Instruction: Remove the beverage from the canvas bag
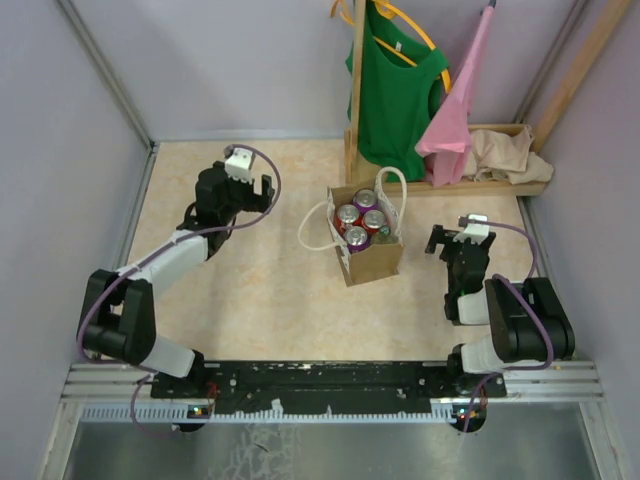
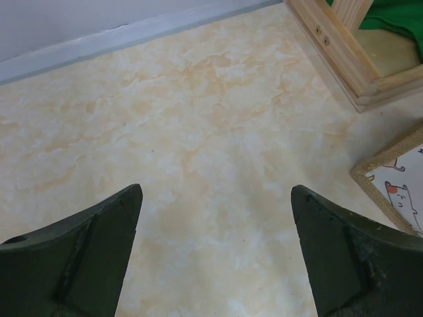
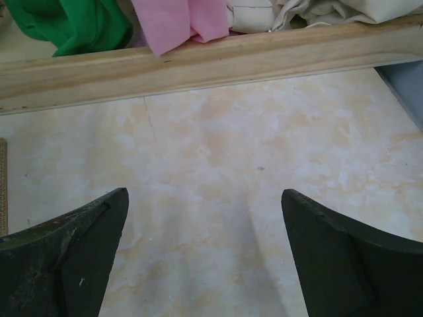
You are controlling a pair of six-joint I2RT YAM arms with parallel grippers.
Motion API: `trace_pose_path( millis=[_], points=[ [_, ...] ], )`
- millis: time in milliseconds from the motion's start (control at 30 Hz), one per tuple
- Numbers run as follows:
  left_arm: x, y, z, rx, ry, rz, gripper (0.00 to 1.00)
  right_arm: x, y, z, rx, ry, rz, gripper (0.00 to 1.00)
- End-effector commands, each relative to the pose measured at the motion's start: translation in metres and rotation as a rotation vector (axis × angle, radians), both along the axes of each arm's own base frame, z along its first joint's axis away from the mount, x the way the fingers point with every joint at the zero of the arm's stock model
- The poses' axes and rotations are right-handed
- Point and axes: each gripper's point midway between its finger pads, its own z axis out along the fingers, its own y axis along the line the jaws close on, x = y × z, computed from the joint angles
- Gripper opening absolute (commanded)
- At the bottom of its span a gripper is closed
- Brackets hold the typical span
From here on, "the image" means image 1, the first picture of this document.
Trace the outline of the red cola can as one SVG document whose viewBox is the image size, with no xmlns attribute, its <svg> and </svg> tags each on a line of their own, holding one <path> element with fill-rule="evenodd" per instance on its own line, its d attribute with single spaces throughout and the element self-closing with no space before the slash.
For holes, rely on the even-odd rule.
<svg viewBox="0 0 640 480">
<path fill-rule="evenodd" d="M 334 224 L 341 236 L 354 226 L 361 225 L 361 213 L 353 204 L 344 204 L 340 206 L 335 213 Z"/>
</svg>

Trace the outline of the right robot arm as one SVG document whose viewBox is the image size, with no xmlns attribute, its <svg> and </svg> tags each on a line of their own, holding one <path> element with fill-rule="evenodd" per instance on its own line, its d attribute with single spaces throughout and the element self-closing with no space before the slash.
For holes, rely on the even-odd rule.
<svg viewBox="0 0 640 480">
<path fill-rule="evenodd" d="M 461 231 L 432 227 L 425 252 L 442 247 L 447 267 L 444 314 L 455 326 L 487 326 L 489 334 L 457 345 L 447 359 L 448 387 L 470 395 L 482 374 L 543 369 L 575 352 L 575 334 L 546 277 L 532 275 L 513 283 L 500 274 L 488 278 L 489 251 L 496 238 L 492 224 L 468 223 Z"/>
</svg>

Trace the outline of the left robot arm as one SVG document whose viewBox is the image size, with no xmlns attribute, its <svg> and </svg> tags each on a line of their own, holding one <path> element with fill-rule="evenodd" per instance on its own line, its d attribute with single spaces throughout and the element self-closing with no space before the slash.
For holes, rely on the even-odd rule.
<svg viewBox="0 0 640 480">
<path fill-rule="evenodd" d="M 217 161 L 203 170 L 194 201 L 167 241 L 130 265 L 115 271 L 98 269 L 89 277 L 76 334 L 81 357 L 96 353 L 104 364 L 123 363 L 164 374 L 184 395 L 201 394 L 208 384 L 202 356 L 158 333 L 155 302 L 241 229 L 240 213 L 254 214 L 247 227 L 264 219 L 281 187 L 278 170 L 255 179 L 250 160 Z"/>
</svg>

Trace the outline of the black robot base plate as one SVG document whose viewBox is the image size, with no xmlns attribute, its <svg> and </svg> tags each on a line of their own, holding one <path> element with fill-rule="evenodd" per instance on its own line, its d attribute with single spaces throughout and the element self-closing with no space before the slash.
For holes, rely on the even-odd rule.
<svg viewBox="0 0 640 480">
<path fill-rule="evenodd" d="M 207 361 L 185 378 L 159 374 L 151 397 L 211 401 L 218 414 L 422 414 L 433 400 L 465 399 L 482 380 L 444 361 Z"/>
</svg>

